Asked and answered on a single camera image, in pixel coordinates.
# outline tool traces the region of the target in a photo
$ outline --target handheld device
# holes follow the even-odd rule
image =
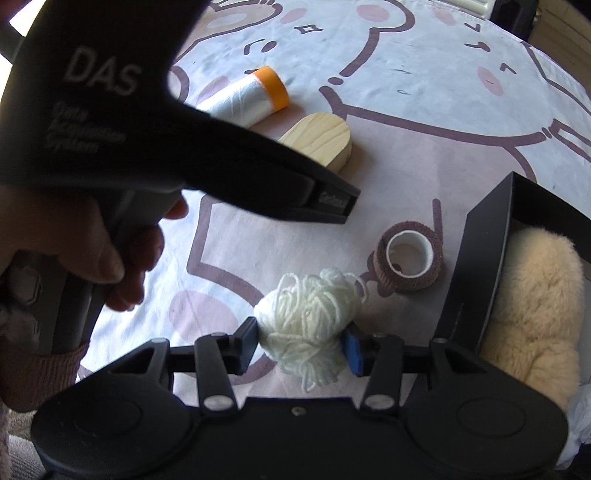
[[[358,189],[170,95],[168,70],[207,3],[47,0],[22,43],[12,37],[0,183],[90,194],[121,249],[158,223],[181,189],[277,219],[344,223]],[[109,288],[30,252],[17,255],[6,279],[37,319],[41,354],[87,341]]]
[[[154,339],[48,400],[31,435],[52,480],[494,480],[552,478],[568,425],[549,399],[474,353],[433,339],[406,346],[342,336],[349,368],[369,376],[350,398],[247,398],[243,374],[256,319],[233,335],[170,348]],[[173,372],[195,372],[199,407],[173,393]],[[403,374],[429,391],[400,406]]]

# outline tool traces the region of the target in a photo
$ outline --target black plastic base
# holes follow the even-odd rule
[[[544,475],[567,422],[539,393],[469,351],[434,339],[343,334],[352,370],[370,373],[350,398],[248,398],[227,373],[246,371],[258,331],[201,337],[194,347],[148,342],[46,402],[31,433],[55,479],[525,479]],[[172,372],[194,370],[200,408],[171,392]],[[400,407],[402,373],[430,390]]]

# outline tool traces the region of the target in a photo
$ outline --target orange tape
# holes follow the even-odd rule
[[[273,102],[273,111],[276,112],[290,104],[290,96],[285,89],[285,85],[271,67],[263,67],[253,74],[262,83]]]

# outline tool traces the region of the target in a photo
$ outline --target bed sheet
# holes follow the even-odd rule
[[[368,279],[364,329],[426,345],[466,214],[510,171],[591,215],[586,92],[545,54],[490,22],[427,0],[218,0],[181,49],[171,91],[195,106],[264,65],[280,75],[292,103],[254,130],[277,139],[313,112],[349,124],[353,153],[340,174],[362,194],[347,224],[276,222],[186,192],[189,216],[162,222],[167,245],[147,275],[146,301],[133,312],[101,313],[82,372],[150,338],[185,345],[232,332],[284,273],[326,267]],[[444,252],[435,284],[407,295],[385,291],[371,267],[381,234],[404,220],[433,228]],[[403,399],[413,379],[405,376]],[[232,384],[240,401],[304,395],[300,380],[260,349]],[[309,395],[358,401],[365,384],[343,372]],[[188,375],[177,376],[174,391],[196,403]]]

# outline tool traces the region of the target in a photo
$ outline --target ball of yarn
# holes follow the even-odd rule
[[[304,392],[334,383],[346,366],[340,333],[367,298],[365,282],[337,268],[303,278],[283,275],[255,306],[259,343],[283,372],[301,377]]]

